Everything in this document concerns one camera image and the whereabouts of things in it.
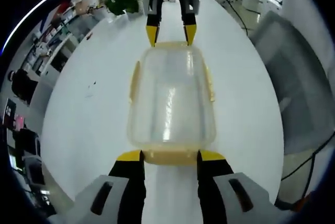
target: white table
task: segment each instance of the white table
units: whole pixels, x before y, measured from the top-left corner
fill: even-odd
[[[283,166],[283,129],[276,95],[255,48],[214,0],[200,0],[198,46],[213,75],[217,138],[222,153],[274,202]],[[158,41],[185,40],[178,3],[163,4]],[[64,67],[44,119],[42,159],[61,188],[75,195],[116,158],[134,150],[127,140],[130,79],[149,47],[146,17],[101,21]],[[142,223],[202,223],[195,167],[145,166]]]

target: wall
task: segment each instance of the wall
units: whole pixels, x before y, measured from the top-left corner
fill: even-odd
[[[28,54],[30,47],[32,46],[32,35],[40,29],[41,22],[39,22],[35,28],[27,35],[26,39],[21,43],[20,47],[17,49],[10,65],[7,70],[4,82],[1,87],[1,104],[0,104],[0,115],[3,117],[4,110],[7,102],[7,98],[10,98],[16,103],[16,111],[20,115],[26,116],[28,114],[28,107],[20,101],[15,94],[12,92],[12,83],[7,79],[7,75],[11,70],[17,70],[21,67],[26,55]],[[8,134],[8,144],[14,147],[14,140],[12,134]]]

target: chair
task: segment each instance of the chair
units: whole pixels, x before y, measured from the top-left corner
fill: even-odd
[[[335,102],[314,51],[289,21],[272,11],[250,40],[277,95],[285,154],[317,148],[335,130]]]
[[[46,184],[42,173],[42,159],[37,155],[28,155],[23,157],[27,183],[38,189],[44,189]]]

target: white tabletop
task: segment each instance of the white tabletop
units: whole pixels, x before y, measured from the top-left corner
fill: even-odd
[[[185,40],[179,3],[164,3],[158,41]],[[211,70],[217,138],[209,147],[235,172],[264,187],[274,202],[283,166],[283,129],[267,71],[244,31],[214,0],[200,0],[194,45]],[[44,119],[42,159],[74,199],[116,158],[127,140],[129,86],[149,47],[146,17],[101,21],[64,67]],[[145,165],[142,223],[202,223],[195,167]]]

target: clear plastic box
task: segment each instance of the clear plastic box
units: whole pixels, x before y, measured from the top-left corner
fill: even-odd
[[[137,63],[128,138],[142,150],[197,151],[214,141],[213,91],[201,52],[184,42],[157,43]]]

